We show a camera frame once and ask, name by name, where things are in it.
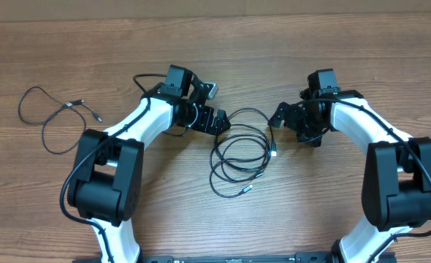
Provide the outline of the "black cable silver plugs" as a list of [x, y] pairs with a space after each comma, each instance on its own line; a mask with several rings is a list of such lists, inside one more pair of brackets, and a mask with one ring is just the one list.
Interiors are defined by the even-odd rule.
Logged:
[[[249, 191], [253, 189], [253, 184], [251, 183], [253, 180], [260, 178], [264, 175], [264, 171], [269, 164], [269, 158], [255, 158], [255, 159], [236, 159], [236, 158], [228, 158], [221, 159], [218, 161], [210, 160], [210, 174], [209, 174], [209, 184], [212, 191], [219, 197], [224, 199], [234, 199], [237, 197], [241, 197], [242, 195], [247, 194]], [[261, 163], [255, 167], [243, 167], [237, 165], [237, 162], [240, 163], [248, 163], [252, 161], [261, 161]], [[236, 178], [234, 175], [231, 175], [230, 172], [241, 172], [247, 173], [248, 176], [244, 178]], [[223, 194], [221, 193], [214, 184], [214, 179], [219, 179], [225, 183], [237, 184], [243, 183], [245, 187], [239, 190], [236, 194]]]

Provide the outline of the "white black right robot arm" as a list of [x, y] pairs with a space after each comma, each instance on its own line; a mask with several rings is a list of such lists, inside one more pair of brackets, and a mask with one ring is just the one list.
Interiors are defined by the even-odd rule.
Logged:
[[298, 252], [296, 262], [396, 262], [386, 249], [402, 237], [431, 236], [431, 139], [412, 137], [384, 120], [360, 92], [344, 91], [332, 69], [308, 76], [300, 102], [281, 102], [269, 126], [285, 126], [297, 141], [321, 145], [342, 132], [365, 155], [363, 217], [329, 252]]

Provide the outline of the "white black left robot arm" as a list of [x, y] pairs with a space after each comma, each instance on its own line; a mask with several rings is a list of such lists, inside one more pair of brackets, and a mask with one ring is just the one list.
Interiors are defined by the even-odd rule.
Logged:
[[205, 104], [216, 96], [216, 83], [175, 65], [159, 78], [121, 122], [82, 133], [62, 186], [61, 212], [93, 229], [102, 252], [96, 262], [138, 262], [142, 256], [131, 217], [140, 196], [144, 152], [152, 141], [174, 125], [211, 135], [231, 126], [225, 111]]

